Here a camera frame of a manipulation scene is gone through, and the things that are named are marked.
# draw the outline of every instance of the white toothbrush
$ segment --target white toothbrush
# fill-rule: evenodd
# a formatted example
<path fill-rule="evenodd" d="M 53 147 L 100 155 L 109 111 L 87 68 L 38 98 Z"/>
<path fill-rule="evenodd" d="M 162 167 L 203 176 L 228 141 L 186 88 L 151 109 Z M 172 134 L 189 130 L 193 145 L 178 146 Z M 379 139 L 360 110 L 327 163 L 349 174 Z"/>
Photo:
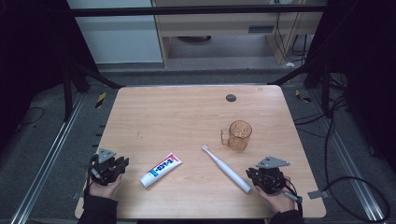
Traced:
<path fill-rule="evenodd" d="M 243 189 L 246 193 L 248 193 L 251 189 L 251 186 L 241 178 L 236 172 L 233 171 L 233 169 L 230 168 L 226 163 L 223 161 L 219 160 L 213 153 L 209 151 L 209 148 L 206 145 L 202 146 L 202 149 L 209 154 L 209 156 L 218 164 L 219 168 L 224 171 L 226 175 L 228 175 L 233 182 L 235 182 L 241 189 Z"/>

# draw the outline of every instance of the wooden table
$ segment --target wooden table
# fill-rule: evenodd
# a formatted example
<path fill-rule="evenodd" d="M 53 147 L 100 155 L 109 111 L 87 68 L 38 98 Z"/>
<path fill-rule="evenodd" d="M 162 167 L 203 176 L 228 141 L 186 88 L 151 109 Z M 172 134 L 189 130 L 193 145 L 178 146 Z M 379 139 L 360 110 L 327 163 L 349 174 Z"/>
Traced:
<path fill-rule="evenodd" d="M 235 102 L 226 96 L 234 94 Z M 235 120 L 247 121 L 253 133 L 247 149 L 224 146 L 220 130 Z M 176 86 L 120 89 L 100 147 L 130 165 L 116 192 L 118 218 L 263 218 L 271 217 L 266 202 L 252 188 L 242 191 L 202 150 L 202 145 L 226 162 L 253 187 L 248 167 L 266 156 L 289 161 L 281 171 L 303 196 L 305 217 L 324 217 L 318 189 L 278 86 Z M 182 161 L 175 170 L 143 188 L 140 178 L 169 152 Z M 76 216 L 82 214 L 79 200 Z"/>

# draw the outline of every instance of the gray floor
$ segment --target gray floor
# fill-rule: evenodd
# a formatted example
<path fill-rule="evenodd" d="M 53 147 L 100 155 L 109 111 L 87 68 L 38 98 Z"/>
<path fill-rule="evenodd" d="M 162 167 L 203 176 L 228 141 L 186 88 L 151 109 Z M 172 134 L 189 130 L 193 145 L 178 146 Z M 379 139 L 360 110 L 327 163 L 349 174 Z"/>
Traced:
<path fill-rule="evenodd" d="M 131 71 L 104 71 L 109 79 L 127 86 L 139 85 L 210 85 L 210 84 L 265 84 L 286 75 L 292 68 L 276 64 L 263 36 L 213 36 L 207 42 L 185 42 L 173 40 L 170 60 L 166 68 L 136 68 Z M 282 86 L 290 112 L 294 119 L 315 115 L 320 112 L 315 102 L 307 103 L 296 97 L 295 90 L 315 99 L 320 87 L 305 91 L 298 76 Z M 65 139 L 56 162 L 51 167 L 35 205 L 30 212 L 31 221 L 41 223 L 76 223 L 74 210 L 77 200 L 72 198 L 84 184 L 85 166 L 96 150 L 100 133 L 117 95 L 89 78 L 91 90 L 80 94 L 74 91 L 74 99 L 82 98 L 80 112 Z M 95 108 L 101 92 L 106 99 L 101 108 Z M 341 93 L 332 91 L 331 97 Z M 39 93 L 32 101 L 22 125 L 10 140 L 7 154 L 0 159 L 0 223 L 8 223 L 16 213 L 35 176 L 51 148 L 64 118 L 63 87 L 57 86 Z M 389 169 L 385 160 L 372 157 L 369 146 L 361 134 L 355 120 L 345 107 L 335 112 L 334 124 L 344 147 L 360 174 L 376 185 L 388 199 L 391 207 L 396 205 L 393 190 L 396 188 L 396 175 Z M 319 119 L 307 125 L 298 125 L 305 153 L 320 189 L 326 185 L 324 174 L 324 135 L 327 132 L 326 119 Z M 339 152 L 339 143 L 331 141 L 328 148 L 329 176 L 334 179 L 348 175 Z M 347 208 L 367 217 L 356 188 L 349 181 L 337 184 L 333 190 Z M 380 207 L 384 206 L 374 194 Z M 327 215 L 324 218 L 308 219 L 307 223 L 362 223 L 345 212 L 332 198 L 324 199 Z M 396 223 L 391 214 L 388 223 Z"/>

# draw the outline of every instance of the metal rail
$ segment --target metal rail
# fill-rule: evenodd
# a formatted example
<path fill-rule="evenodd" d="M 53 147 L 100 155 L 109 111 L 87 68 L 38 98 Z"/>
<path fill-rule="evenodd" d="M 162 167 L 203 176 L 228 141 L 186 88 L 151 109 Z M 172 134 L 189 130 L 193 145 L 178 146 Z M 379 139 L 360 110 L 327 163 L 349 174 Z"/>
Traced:
<path fill-rule="evenodd" d="M 51 148 L 49 149 L 49 153 L 47 154 L 46 159 L 44 159 L 43 164 L 40 167 L 37 175 L 35 176 L 35 180 L 33 181 L 32 185 L 30 186 L 28 192 L 26 193 L 23 201 L 21 202 L 17 212 L 11 219 L 12 224 L 23 224 L 26 222 L 27 218 L 32 211 L 35 201 L 38 198 L 41 190 L 44 187 L 44 184 L 47 181 L 47 178 L 50 174 L 50 171 L 53 167 L 53 164 L 56 162 L 59 153 L 64 145 L 64 141 L 66 140 L 67 135 L 69 134 L 80 110 L 81 103 L 84 99 L 85 94 L 79 93 L 77 99 L 74 104 L 74 112 L 70 116 L 68 121 L 65 121 L 61 127 L 61 130 L 58 132 Z"/>
<path fill-rule="evenodd" d="M 314 100 L 314 103 L 317 106 L 318 110 L 323 113 L 317 92 L 315 90 L 310 90 L 309 93 L 312 96 L 312 99 Z M 323 117 L 322 119 L 326 125 L 326 128 L 329 129 L 329 120 L 325 117 Z M 356 176 L 358 178 L 363 178 L 358 166 L 355 164 L 355 162 L 352 160 L 351 156 L 347 152 L 347 148 L 336 130 L 334 130 L 334 133 L 331 135 L 331 140 L 334 143 L 335 151 L 338 154 L 342 165 L 344 166 L 346 174 Z M 384 218 L 384 214 L 382 213 L 381 208 L 375 200 L 375 197 L 371 192 L 370 188 L 366 184 L 356 180 L 351 180 L 351 184 L 356 194 L 358 195 L 359 200 L 361 201 L 361 205 L 363 206 L 367 217 L 370 220 L 379 220 Z"/>
<path fill-rule="evenodd" d="M 319 12 L 327 5 L 252 5 L 252 6 L 198 6 L 198 7 L 123 7 L 49 10 L 46 13 L 73 17 L 149 16 L 182 14 Z"/>

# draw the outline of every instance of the black curtain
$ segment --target black curtain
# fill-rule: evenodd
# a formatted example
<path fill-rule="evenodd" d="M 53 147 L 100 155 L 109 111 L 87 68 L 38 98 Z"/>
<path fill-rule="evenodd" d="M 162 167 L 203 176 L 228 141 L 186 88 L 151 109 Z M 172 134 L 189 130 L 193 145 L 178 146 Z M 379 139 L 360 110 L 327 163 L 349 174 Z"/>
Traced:
<path fill-rule="evenodd" d="M 70 62 L 99 73 L 75 18 L 47 13 L 65 0 L 5 0 L 0 4 L 0 151 L 33 97 L 63 83 Z M 74 77 L 84 82 L 84 74 Z"/>
<path fill-rule="evenodd" d="M 329 0 L 307 63 L 347 77 L 346 98 L 367 140 L 396 171 L 396 1 Z M 308 86 L 320 82 L 310 70 Z"/>

